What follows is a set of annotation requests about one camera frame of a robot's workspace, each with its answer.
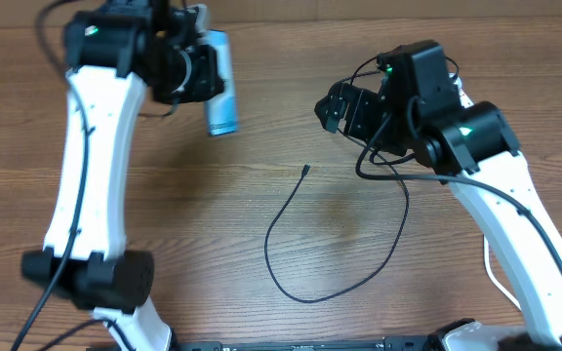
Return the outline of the blue Galaxy smartphone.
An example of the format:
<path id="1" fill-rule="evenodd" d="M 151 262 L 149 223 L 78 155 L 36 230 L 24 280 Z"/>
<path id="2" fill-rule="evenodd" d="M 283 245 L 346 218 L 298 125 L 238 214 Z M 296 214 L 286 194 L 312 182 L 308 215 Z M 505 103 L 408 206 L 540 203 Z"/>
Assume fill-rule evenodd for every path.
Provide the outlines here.
<path id="1" fill-rule="evenodd" d="M 238 111 L 229 36 L 218 30 L 210 30 L 205 37 L 215 50 L 213 72 L 216 82 L 215 95 L 204 104 L 211 137 L 228 135 L 238 131 Z"/>

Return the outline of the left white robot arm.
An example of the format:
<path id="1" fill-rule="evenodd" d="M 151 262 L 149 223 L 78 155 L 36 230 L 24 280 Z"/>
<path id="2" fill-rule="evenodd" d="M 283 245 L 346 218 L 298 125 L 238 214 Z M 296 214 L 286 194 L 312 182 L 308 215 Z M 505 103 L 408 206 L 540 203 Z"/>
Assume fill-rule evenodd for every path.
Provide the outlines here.
<path id="1" fill-rule="evenodd" d="M 227 90 L 203 4 L 108 1 L 65 26 L 46 57 L 67 87 L 67 128 L 53 218 L 22 276 L 89 311 L 121 350 L 176 350 L 150 297 L 154 260 L 127 246 L 124 200 L 144 101 L 176 109 Z"/>

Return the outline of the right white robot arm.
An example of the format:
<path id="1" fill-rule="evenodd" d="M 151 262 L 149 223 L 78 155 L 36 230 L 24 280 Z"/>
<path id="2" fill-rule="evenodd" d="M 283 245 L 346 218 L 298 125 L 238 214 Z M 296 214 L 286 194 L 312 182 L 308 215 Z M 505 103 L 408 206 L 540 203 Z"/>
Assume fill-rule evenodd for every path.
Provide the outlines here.
<path id="1" fill-rule="evenodd" d="M 562 350 L 562 237 L 535 189 L 502 112 L 471 102 L 433 40 L 380 53 L 377 92 L 337 82 L 314 107 L 322 127 L 368 149 L 412 153 L 425 179 L 448 185 L 493 247 L 524 317 L 494 330 L 495 350 Z"/>

